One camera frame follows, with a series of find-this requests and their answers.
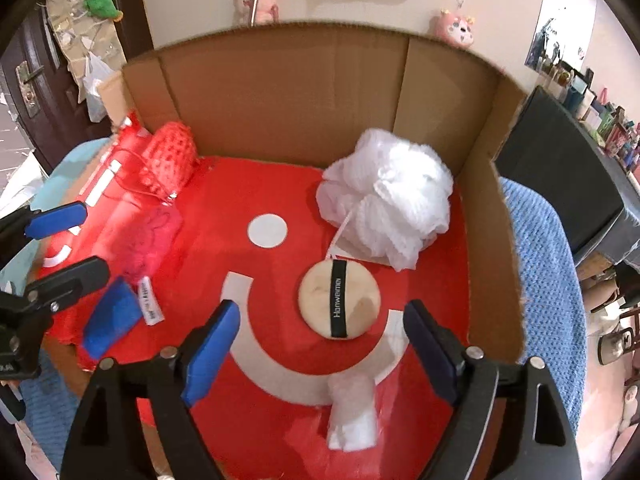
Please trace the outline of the blue cloth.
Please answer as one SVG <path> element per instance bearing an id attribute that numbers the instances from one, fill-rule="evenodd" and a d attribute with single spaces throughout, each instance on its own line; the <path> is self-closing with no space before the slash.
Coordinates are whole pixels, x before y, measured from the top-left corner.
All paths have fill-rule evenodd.
<path id="1" fill-rule="evenodd" d="M 138 296 L 119 276 L 96 304 L 84 332 L 82 346 L 90 359 L 99 361 L 142 319 Z"/>

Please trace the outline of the red crocheted heart toy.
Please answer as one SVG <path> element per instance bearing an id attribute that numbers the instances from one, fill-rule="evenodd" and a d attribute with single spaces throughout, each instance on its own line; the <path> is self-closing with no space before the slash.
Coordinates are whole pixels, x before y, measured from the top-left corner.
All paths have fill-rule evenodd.
<path id="1" fill-rule="evenodd" d="M 117 259 L 122 277 L 134 286 L 147 326 L 165 319 L 153 292 L 152 277 L 168 255 L 181 226 L 178 209 L 160 205 L 137 216 L 120 241 Z"/>

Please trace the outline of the white towel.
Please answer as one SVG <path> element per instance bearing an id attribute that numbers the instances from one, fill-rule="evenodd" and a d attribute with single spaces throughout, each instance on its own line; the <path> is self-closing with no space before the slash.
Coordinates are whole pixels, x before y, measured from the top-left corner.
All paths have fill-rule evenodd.
<path id="1" fill-rule="evenodd" d="M 326 444 L 345 453 L 374 448 L 378 442 L 375 382 L 361 373 L 333 374 L 328 380 L 332 401 Z"/>

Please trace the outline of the red mesh bath pouf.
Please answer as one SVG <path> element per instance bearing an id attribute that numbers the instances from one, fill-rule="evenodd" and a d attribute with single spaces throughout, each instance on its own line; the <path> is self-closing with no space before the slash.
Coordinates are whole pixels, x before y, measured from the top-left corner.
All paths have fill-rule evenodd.
<path id="1" fill-rule="evenodd" d="M 192 132 L 182 122 L 166 122 L 142 152 L 142 183 L 155 194 L 175 198 L 192 177 L 198 151 Z"/>

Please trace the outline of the beige round powder puff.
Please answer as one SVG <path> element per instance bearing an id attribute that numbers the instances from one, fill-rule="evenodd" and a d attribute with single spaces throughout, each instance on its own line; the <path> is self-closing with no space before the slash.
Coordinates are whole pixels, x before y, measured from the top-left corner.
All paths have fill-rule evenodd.
<path id="1" fill-rule="evenodd" d="M 297 303 L 305 323 L 326 339 L 355 339 L 370 330 L 381 311 L 371 272 L 352 260 L 316 263 L 299 284 Z"/>

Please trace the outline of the white mesh bath pouf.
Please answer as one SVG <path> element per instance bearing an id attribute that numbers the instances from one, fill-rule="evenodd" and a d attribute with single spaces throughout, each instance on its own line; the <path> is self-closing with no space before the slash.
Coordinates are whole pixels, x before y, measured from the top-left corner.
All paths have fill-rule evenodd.
<path id="1" fill-rule="evenodd" d="M 354 259 L 413 270 L 420 252 L 449 229 L 454 177 L 427 144 L 370 128 L 355 151 L 326 168 L 317 188 L 320 216 L 337 227 Z"/>

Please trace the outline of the dark brown door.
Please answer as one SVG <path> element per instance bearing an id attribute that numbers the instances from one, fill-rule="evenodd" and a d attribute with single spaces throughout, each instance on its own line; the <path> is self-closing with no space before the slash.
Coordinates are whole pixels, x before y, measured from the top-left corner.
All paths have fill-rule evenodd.
<path id="1" fill-rule="evenodd" d="M 116 32 L 126 62 L 152 50 L 143 0 L 116 0 L 124 17 Z M 46 0 L 2 0 L 1 73 L 17 122 L 45 172 L 85 141 L 112 131 L 104 118 L 90 122 L 87 101 L 78 104 L 78 87 L 49 25 Z"/>

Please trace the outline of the blue knitted blanket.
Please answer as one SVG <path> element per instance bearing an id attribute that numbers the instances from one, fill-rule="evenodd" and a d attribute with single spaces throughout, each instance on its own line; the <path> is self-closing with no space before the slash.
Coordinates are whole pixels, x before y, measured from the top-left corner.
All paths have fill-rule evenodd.
<path id="1" fill-rule="evenodd" d="M 570 245 L 548 200 L 510 179 L 501 178 L 500 184 L 518 253 L 525 354 L 547 362 L 570 428 L 577 431 L 587 379 L 587 321 Z M 57 471 L 78 397 L 47 353 L 40 354 L 40 362 L 41 375 L 21 384 L 27 405 L 23 425 Z"/>

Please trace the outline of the white plastic bag on door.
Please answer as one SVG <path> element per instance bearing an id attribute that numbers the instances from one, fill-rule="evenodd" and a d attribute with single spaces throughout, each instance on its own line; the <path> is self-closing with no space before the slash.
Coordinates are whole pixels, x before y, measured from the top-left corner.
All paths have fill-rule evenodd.
<path id="1" fill-rule="evenodd" d="M 92 52 L 88 54 L 85 62 L 85 76 L 82 85 L 85 88 L 87 110 L 90 122 L 97 124 L 106 117 L 106 108 L 98 91 L 99 86 L 107 81 L 115 73 L 102 58 Z"/>

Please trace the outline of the beige hanging door organizer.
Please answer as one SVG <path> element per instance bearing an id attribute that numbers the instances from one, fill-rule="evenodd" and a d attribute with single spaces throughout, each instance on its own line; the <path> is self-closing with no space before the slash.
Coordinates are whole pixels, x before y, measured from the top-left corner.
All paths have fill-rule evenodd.
<path id="1" fill-rule="evenodd" d="M 78 87 L 77 103 L 86 99 L 84 79 L 90 55 L 100 58 L 111 70 L 119 70 L 126 56 L 116 32 L 124 14 L 111 0 L 112 16 L 92 13 L 86 0 L 46 0 L 49 25 L 65 58 L 67 69 Z"/>

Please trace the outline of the green plush toy on door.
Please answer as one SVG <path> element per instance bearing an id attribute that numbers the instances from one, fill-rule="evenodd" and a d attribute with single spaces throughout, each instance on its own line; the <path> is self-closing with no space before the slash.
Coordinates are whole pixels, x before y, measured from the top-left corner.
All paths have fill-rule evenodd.
<path id="1" fill-rule="evenodd" d="M 116 6 L 116 0 L 84 0 L 87 11 L 101 20 L 119 22 L 124 14 Z"/>

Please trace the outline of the dark cloth covered table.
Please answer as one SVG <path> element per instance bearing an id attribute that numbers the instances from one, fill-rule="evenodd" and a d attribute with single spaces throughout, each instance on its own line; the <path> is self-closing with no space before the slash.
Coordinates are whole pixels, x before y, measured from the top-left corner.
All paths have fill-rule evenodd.
<path id="1" fill-rule="evenodd" d="M 500 176 L 548 200 L 574 263 L 598 252 L 638 268 L 639 193 L 620 164 L 541 86 L 523 105 L 496 166 Z"/>

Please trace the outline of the red-lined cardboard box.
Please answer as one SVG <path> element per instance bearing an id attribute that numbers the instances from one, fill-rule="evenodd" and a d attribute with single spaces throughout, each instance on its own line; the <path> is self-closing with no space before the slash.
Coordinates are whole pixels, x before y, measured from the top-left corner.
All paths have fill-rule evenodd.
<path id="1" fill-rule="evenodd" d="M 491 358 L 524 348 L 509 211 L 494 158 L 525 91 L 465 50 L 368 26 L 279 24 L 218 32 L 142 54 L 104 90 L 116 119 L 182 122 L 200 158 L 176 206 L 182 226 L 152 278 L 165 319 L 111 348 L 128 363 L 176 344 L 224 298 L 242 330 L 194 408 L 209 451 L 238 479 L 414 479 L 451 414 L 406 344 L 401 312 L 419 299 Z M 299 283 L 334 227 L 316 192 L 324 168 L 381 128 L 434 148 L 454 176 L 450 226 L 414 270 L 372 264 L 380 316 L 330 341 L 297 307 Z M 375 382 L 378 442 L 326 444 L 333 374 Z"/>

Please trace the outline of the pink plush toy on wall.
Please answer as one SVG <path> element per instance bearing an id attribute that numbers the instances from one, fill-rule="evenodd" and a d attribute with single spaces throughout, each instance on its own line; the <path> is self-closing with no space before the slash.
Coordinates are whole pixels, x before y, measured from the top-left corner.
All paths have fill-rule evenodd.
<path id="1" fill-rule="evenodd" d="M 433 34 L 451 47 L 469 49 L 474 44 L 473 26 L 472 16 L 444 9 L 435 16 Z"/>

